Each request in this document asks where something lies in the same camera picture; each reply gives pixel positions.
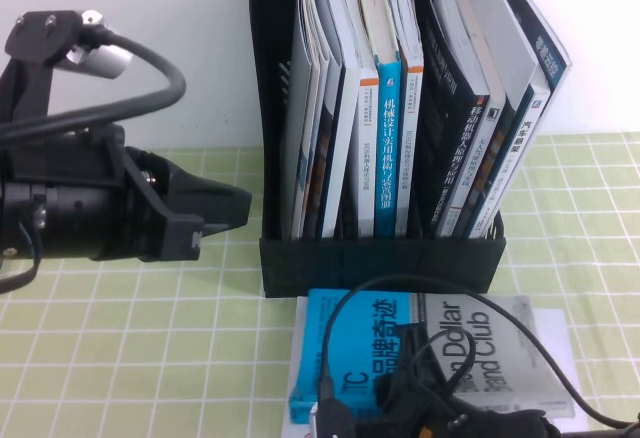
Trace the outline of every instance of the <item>silver cylinder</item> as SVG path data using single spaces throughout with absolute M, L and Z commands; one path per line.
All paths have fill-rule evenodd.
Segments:
M 94 10 L 83 12 L 82 19 L 85 26 L 106 26 L 104 17 Z M 131 53 L 117 46 L 101 46 L 91 50 L 76 45 L 57 67 L 74 73 L 114 79 L 124 73 L 132 57 Z

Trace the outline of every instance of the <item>blue book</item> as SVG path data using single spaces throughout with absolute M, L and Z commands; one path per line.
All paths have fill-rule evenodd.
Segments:
M 374 236 L 393 238 L 396 227 L 402 63 L 388 0 L 360 0 L 360 5 L 380 77 Z
M 324 329 L 329 315 L 346 293 L 320 289 L 309 292 L 300 370 L 289 398 L 292 423 L 309 422 L 311 408 L 318 400 Z M 338 315 L 329 343 L 331 375 L 336 398 L 358 417 L 379 415 L 375 379 L 395 370 L 400 340 L 394 327 L 411 321 L 409 297 L 409 293 L 363 291 Z

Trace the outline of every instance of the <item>blue book spine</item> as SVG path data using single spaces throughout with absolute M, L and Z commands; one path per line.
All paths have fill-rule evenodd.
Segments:
M 289 398 L 292 423 L 309 423 L 311 407 L 318 400 L 325 326 L 345 293 L 319 289 L 309 292 L 300 371 Z M 355 295 L 338 315 L 329 343 L 329 366 L 336 398 L 359 418 L 380 415 L 375 402 L 375 380 L 395 371 L 400 351 L 395 326 L 411 322 L 410 296 L 410 293 L 364 291 Z
M 378 156 L 376 160 L 376 238 L 393 238 L 396 226 L 398 182 L 398 132 L 400 120 L 400 61 L 378 63 L 380 91 L 378 98 Z

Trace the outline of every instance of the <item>table surface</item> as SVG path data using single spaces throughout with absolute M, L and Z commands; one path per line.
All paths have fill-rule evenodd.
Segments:
M 254 194 L 193 263 L 48 261 L 0 297 L 0 437 L 278 438 L 295 301 L 261 298 L 260 149 L 164 150 Z M 492 292 L 562 308 L 588 401 L 640 411 L 640 134 L 540 137 Z M 25 264 L 15 263 L 12 270 Z

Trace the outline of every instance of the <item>black magazine holder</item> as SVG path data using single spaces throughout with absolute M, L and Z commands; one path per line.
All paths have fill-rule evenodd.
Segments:
M 419 22 L 426 0 L 416 0 Z M 409 217 L 407 239 L 283 240 L 280 232 L 280 138 L 286 116 L 283 66 L 291 58 L 295 0 L 250 0 L 264 139 L 264 207 L 260 256 L 268 298 L 304 296 L 311 288 L 353 288 L 383 274 L 436 276 L 488 291 L 506 246 L 500 215 L 486 239 L 420 237 L 419 220 Z M 438 292 L 415 281 L 387 290 Z

